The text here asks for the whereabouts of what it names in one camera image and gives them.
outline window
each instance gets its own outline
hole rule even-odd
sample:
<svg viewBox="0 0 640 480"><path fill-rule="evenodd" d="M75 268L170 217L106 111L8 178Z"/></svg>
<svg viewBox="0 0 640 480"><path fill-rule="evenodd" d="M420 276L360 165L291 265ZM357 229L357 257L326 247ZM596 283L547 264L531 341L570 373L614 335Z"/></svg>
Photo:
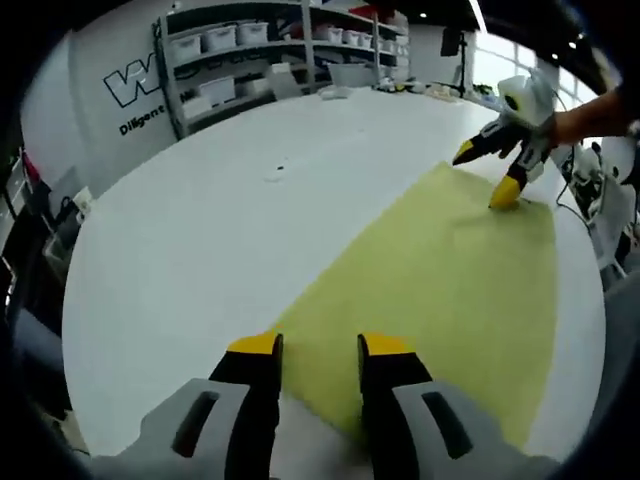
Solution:
<svg viewBox="0 0 640 480"><path fill-rule="evenodd" d="M564 102L564 106L562 102L556 102L556 110L563 111L565 107L567 110L571 110L597 97L593 90L564 68L560 69L559 84L558 97ZM602 138L585 138L583 145L590 148L593 142L602 145Z"/></svg>
<svg viewBox="0 0 640 480"><path fill-rule="evenodd" d="M478 32L473 58L473 83L489 85L498 93L498 82L515 75L529 75L536 67L533 50L505 38Z"/></svg>

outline robotic hand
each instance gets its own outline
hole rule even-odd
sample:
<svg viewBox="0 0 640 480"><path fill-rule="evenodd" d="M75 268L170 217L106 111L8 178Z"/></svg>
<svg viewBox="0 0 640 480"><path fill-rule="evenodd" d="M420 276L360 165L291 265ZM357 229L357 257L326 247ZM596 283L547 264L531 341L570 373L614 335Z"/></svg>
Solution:
<svg viewBox="0 0 640 480"><path fill-rule="evenodd" d="M539 71L531 77L516 76L498 84L503 109L497 120L487 124L478 135L462 144L453 165L461 165L488 153L507 154L519 143L522 150L493 192L489 206L512 206L529 182L536 180L554 148L551 133L554 127L551 85Z"/></svg>

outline white table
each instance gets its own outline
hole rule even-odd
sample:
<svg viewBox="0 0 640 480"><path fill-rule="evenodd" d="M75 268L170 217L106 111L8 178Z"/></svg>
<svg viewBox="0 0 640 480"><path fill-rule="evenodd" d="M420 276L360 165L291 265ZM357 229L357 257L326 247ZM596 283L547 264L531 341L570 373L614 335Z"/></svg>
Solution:
<svg viewBox="0 0 640 480"><path fill-rule="evenodd" d="M367 224L495 115L410 94L310 96L208 128L121 179L82 228L64 305L65 370L90 451L115 454L135 440L144 414L206 378L231 341L272 325ZM497 181L509 163L490 157L468 169ZM562 185L550 164L526 196L555 205ZM591 416L605 323L589 237L570 212L553 211L558 321L526 451L564 459ZM360 454L297 401L283 396L281 413L274 475L371 478Z"/></svg>

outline ceiling light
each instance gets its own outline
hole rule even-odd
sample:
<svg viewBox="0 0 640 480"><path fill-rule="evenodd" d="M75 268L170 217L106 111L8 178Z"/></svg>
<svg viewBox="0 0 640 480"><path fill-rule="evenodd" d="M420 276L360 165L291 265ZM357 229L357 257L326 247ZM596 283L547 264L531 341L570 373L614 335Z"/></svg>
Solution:
<svg viewBox="0 0 640 480"><path fill-rule="evenodd" d="M469 3L471 4L471 10L473 10L473 14L476 17L476 22L478 22L480 31L482 33L489 33L487 32L487 25L484 23L484 17L482 16L482 11L480 10L478 0L469 0Z"/></svg>

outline yellow towel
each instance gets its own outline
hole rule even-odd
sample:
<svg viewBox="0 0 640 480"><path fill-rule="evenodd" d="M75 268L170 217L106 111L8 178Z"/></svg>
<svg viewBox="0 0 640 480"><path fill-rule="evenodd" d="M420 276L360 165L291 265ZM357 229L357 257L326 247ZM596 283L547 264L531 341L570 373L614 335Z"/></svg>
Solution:
<svg viewBox="0 0 640 480"><path fill-rule="evenodd" d="M491 191L441 164L369 225L278 321L285 390L359 439L356 336L398 335L522 447L551 364L553 219L490 210Z"/></svg>

